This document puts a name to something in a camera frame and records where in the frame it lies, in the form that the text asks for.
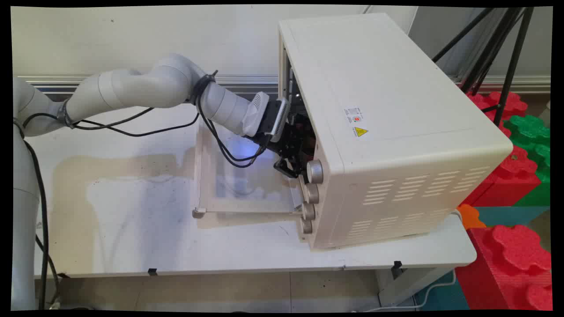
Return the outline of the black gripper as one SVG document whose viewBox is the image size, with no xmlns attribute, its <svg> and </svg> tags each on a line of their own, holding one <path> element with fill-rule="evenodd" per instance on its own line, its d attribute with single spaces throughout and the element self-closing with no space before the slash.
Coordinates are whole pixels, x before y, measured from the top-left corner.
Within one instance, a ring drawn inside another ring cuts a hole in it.
<svg viewBox="0 0 564 317">
<path fill-rule="evenodd" d="M 316 134 L 306 114 L 289 114 L 277 124 L 276 117 L 276 114 L 263 116 L 263 139 L 268 139 L 264 145 L 280 157 L 274 163 L 274 169 L 288 178 L 297 179 L 304 174 L 304 165 L 314 157 Z"/>
</svg>

